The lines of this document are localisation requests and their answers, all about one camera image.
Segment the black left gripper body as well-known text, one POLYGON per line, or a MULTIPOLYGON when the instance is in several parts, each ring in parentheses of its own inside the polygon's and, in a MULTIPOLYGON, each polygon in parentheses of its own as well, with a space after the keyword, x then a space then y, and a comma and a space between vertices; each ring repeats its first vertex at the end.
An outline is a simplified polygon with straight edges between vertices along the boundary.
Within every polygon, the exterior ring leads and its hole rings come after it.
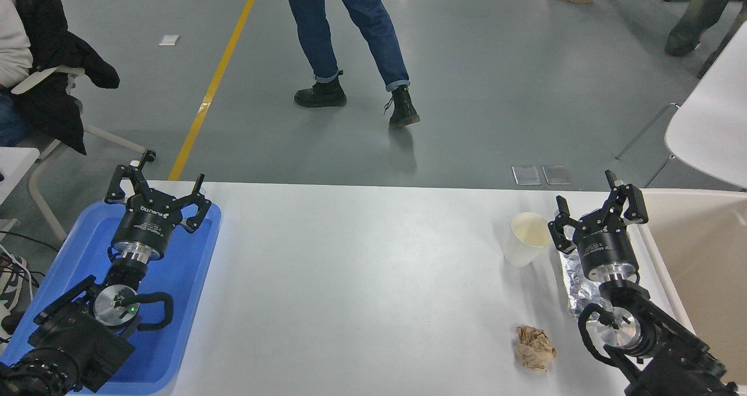
POLYGON ((154 188, 134 194, 110 245, 122 253, 127 245, 140 244, 149 247, 151 256, 165 255, 176 224, 183 219, 183 207, 176 200, 154 188))

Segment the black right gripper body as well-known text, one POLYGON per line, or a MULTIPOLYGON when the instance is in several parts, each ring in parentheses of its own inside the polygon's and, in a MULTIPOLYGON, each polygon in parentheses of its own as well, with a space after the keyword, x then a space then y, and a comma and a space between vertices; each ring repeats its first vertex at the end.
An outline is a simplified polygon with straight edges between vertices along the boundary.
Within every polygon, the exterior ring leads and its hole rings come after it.
POLYGON ((574 244, 585 276, 606 276, 613 272, 630 276, 638 272, 621 215, 613 212, 591 212, 579 219, 574 244))

